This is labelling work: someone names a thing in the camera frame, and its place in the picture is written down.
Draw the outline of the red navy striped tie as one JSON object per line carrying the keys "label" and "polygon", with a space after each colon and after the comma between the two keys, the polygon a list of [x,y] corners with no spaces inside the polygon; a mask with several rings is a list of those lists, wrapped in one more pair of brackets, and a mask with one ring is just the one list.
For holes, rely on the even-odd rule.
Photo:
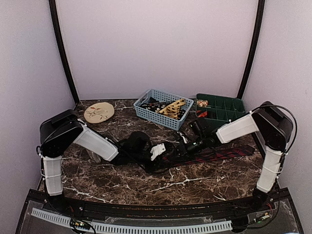
{"label": "red navy striped tie", "polygon": [[249,145],[217,150],[211,152],[201,152],[199,154],[177,157],[174,159],[164,157],[160,162],[160,168],[172,168],[178,166],[200,164],[224,159],[230,159],[241,156],[251,156],[255,152],[255,148]]}

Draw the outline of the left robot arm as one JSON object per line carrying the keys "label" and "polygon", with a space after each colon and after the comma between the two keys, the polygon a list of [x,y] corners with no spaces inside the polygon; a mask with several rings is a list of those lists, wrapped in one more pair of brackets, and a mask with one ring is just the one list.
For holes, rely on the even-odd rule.
{"label": "left robot arm", "polygon": [[105,160],[113,165],[134,163],[147,173],[159,170],[161,155],[168,152],[165,143],[152,145],[144,132],[132,132],[127,139],[113,142],[90,128],[78,118],[73,110],[66,110],[46,121],[39,127],[40,145],[36,153],[41,159],[41,176],[48,204],[57,212],[69,208],[62,186],[62,157],[72,145],[77,144],[91,151],[95,160]]}

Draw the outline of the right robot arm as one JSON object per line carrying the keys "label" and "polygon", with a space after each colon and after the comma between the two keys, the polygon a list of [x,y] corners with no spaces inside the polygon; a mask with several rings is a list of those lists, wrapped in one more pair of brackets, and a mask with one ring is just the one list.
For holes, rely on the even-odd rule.
{"label": "right robot arm", "polygon": [[282,172],[285,157],[297,135],[297,121],[292,112],[266,101],[211,132],[202,118],[192,122],[191,128],[198,138],[187,143],[180,142],[175,150],[179,156],[193,155],[252,133],[259,132],[262,135],[265,142],[264,162],[253,197],[249,200],[249,208],[258,212],[266,206],[269,192]]}

